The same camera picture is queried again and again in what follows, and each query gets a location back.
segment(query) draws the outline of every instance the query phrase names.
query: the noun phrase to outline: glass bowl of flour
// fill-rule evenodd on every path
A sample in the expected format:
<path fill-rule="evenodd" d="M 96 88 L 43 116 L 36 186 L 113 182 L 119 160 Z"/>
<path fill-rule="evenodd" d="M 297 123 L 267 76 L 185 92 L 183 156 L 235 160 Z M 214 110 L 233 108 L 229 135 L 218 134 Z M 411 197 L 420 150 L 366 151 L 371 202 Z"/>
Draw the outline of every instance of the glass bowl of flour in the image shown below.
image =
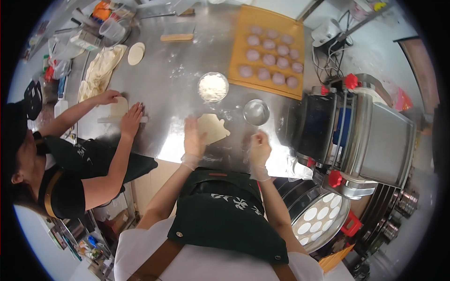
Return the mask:
<path fill-rule="evenodd" d="M 198 94 L 205 102 L 215 103 L 226 96 L 229 86 L 225 75 L 208 72 L 198 81 Z"/>

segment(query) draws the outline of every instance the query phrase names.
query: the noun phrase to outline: kitchen counter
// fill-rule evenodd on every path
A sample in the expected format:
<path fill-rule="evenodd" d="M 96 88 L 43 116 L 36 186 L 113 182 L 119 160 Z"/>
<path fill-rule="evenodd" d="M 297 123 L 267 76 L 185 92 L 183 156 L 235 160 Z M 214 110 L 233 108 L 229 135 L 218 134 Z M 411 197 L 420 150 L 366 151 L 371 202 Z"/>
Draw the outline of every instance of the kitchen counter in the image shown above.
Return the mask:
<path fill-rule="evenodd" d="M 130 105 L 144 104 L 144 115 L 149 122 L 142 124 L 132 148 L 133 152 L 180 163 L 184 154 L 184 119 L 193 114 L 217 114 L 225 120 L 231 135 L 206 148 L 200 165 L 211 169 L 249 172 L 248 151 L 250 136 L 258 129 L 269 135 L 272 153 L 267 161 L 269 175 L 287 177 L 288 156 L 295 155 L 289 148 L 295 126 L 295 111 L 299 101 L 266 91 L 230 85 L 227 96 L 216 103 L 205 103 L 197 93 L 199 78 L 210 71 L 228 75 L 234 42 L 234 31 L 239 17 L 239 6 L 219 4 L 195 5 L 195 16 L 163 16 L 137 22 L 124 44 L 132 46 L 143 42 L 144 58 L 135 65 L 127 62 L 128 51 L 115 68 L 109 89 L 121 92 Z M 161 42 L 164 26 L 171 22 L 195 21 L 194 39 L 186 42 Z M 311 29 L 305 27 L 305 65 L 303 90 L 320 85 L 311 60 Z M 85 52 L 73 60 L 72 73 L 67 84 L 69 105 L 77 102 L 84 68 L 97 52 Z M 263 126 L 254 127 L 245 122 L 243 107 L 251 99 L 261 99 L 270 109 L 270 118 Z M 86 114 L 79 122 L 77 136 L 83 139 L 99 138 L 113 145 L 120 138 L 119 124 L 97 124 L 97 118 L 107 117 L 108 108 L 100 106 Z"/>

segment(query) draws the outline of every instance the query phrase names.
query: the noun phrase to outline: taro dough ball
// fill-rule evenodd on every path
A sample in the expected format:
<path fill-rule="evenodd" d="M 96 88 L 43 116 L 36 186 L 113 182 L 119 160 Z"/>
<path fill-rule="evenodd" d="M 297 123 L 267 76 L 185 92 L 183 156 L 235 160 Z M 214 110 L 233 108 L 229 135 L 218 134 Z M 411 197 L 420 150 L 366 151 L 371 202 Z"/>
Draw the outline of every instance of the taro dough ball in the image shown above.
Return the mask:
<path fill-rule="evenodd" d="M 275 72 L 274 75 L 272 76 L 272 82 L 275 85 L 283 85 L 284 81 L 285 81 L 284 75 L 279 72 Z"/>
<path fill-rule="evenodd" d="M 297 78 L 291 76 L 288 79 L 286 79 L 286 84 L 289 88 L 295 89 L 298 86 L 298 80 Z"/>
<path fill-rule="evenodd" d="M 285 45 L 279 45 L 277 47 L 277 53 L 280 56 L 285 56 L 285 55 L 287 55 L 289 53 L 289 48 L 287 46 L 285 46 Z"/>
<path fill-rule="evenodd" d="M 296 50 L 296 49 L 291 49 L 290 51 L 289 51 L 289 56 L 291 57 L 291 59 L 298 59 L 298 57 L 300 56 L 299 54 L 298 54 L 298 50 Z"/>
<path fill-rule="evenodd" d="M 275 49 L 275 42 L 270 39 L 266 39 L 262 42 L 262 47 L 266 50 L 273 50 Z"/>
<path fill-rule="evenodd" d="M 243 78 L 249 78 L 253 75 L 252 67 L 249 65 L 241 65 L 239 66 L 239 74 Z"/>
<path fill-rule="evenodd" d="M 256 61 L 259 59 L 259 52 L 253 49 L 247 51 L 247 59 L 249 61 Z"/>
<path fill-rule="evenodd" d="M 259 80 L 267 80 L 270 78 L 270 72 L 267 70 L 267 68 L 258 69 L 258 78 Z"/>
<path fill-rule="evenodd" d="M 295 73 L 302 73 L 303 72 L 303 65 L 299 62 L 294 62 L 291 66 L 292 71 Z"/>
<path fill-rule="evenodd" d="M 290 45 L 290 44 L 294 43 L 294 38 L 290 35 L 285 34 L 285 35 L 283 35 L 283 37 L 281 37 L 281 41 L 285 44 Z"/>
<path fill-rule="evenodd" d="M 271 54 L 265 54 L 264 57 L 262 57 L 262 62 L 265 65 L 274 65 L 275 57 Z"/>
<path fill-rule="evenodd" d="M 277 38 L 278 37 L 278 31 L 273 30 L 273 29 L 267 30 L 267 37 L 269 37 L 271 39 Z"/>
<path fill-rule="evenodd" d="M 257 34 L 257 35 L 261 35 L 262 34 L 262 28 L 257 26 L 257 25 L 252 25 L 250 27 L 250 30 L 252 31 L 253 34 Z"/>
<path fill-rule="evenodd" d="M 289 66 L 289 61 L 285 58 L 278 58 L 277 66 L 281 69 L 286 69 Z"/>
<path fill-rule="evenodd" d="M 247 43 L 248 43 L 250 46 L 258 46 L 258 45 L 259 45 L 259 38 L 258 38 L 258 36 L 256 36 L 256 35 L 250 35 L 250 36 L 247 38 Z"/>

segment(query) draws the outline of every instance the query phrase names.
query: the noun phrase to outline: woman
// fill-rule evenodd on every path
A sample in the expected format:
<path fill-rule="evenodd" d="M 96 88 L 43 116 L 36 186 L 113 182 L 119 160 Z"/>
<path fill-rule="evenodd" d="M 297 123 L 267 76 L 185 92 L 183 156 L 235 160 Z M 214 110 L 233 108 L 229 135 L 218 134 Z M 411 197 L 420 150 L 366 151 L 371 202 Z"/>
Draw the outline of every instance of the woman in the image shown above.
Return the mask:
<path fill-rule="evenodd" d="M 286 205 L 267 174 L 267 135 L 252 136 L 249 176 L 198 169 L 205 136 L 198 135 L 197 119 L 186 119 L 184 133 L 182 165 L 150 201 L 136 229 L 119 237 L 115 279 L 323 280 L 319 264 L 295 238 Z M 176 216 L 168 218 L 176 201 Z"/>
<path fill-rule="evenodd" d="M 131 153 L 142 117 L 136 103 L 121 120 L 117 149 L 94 140 L 73 146 L 60 138 L 97 105 L 117 103 L 108 90 L 64 111 L 32 133 L 24 102 L 2 109 L 2 176 L 12 183 L 13 203 L 43 216 L 72 219 L 104 204 L 129 182 L 157 167 L 153 158 Z"/>

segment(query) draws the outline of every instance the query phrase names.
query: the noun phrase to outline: hand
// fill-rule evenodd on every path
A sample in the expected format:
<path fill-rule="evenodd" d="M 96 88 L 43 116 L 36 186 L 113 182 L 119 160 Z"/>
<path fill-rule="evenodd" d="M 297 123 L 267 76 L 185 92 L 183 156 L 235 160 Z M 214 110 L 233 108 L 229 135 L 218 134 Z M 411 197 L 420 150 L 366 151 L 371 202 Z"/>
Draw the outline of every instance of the hand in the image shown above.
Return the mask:
<path fill-rule="evenodd" d="M 142 104 L 134 104 L 130 110 L 125 113 L 120 122 L 120 131 L 122 137 L 135 138 L 135 135 L 139 128 L 139 121 L 142 117 Z"/>
<path fill-rule="evenodd" d="M 197 118 L 186 118 L 184 120 L 184 152 L 201 159 L 203 153 L 205 153 L 206 135 L 207 133 L 203 133 L 203 135 L 200 136 Z"/>
<path fill-rule="evenodd" d="M 91 99 L 93 99 L 95 105 L 99 105 L 99 104 L 110 104 L 110 103 L 117 103 L 117 99 L 115 99 L 115 97 L 121 97 L 122 95 L 120 95 L 119 92 L 114 91 L 114 90 L 106 90 L 103 93 L 92 97 Z"/>
<path fill-rule="evenodd" d="M 267 135 L 263 131 L 258 131 L 257 134 L 252 135 L 250 164 L 253 167 L 265 167 L 271 151 L 272 148 L 270 148 Z"/>

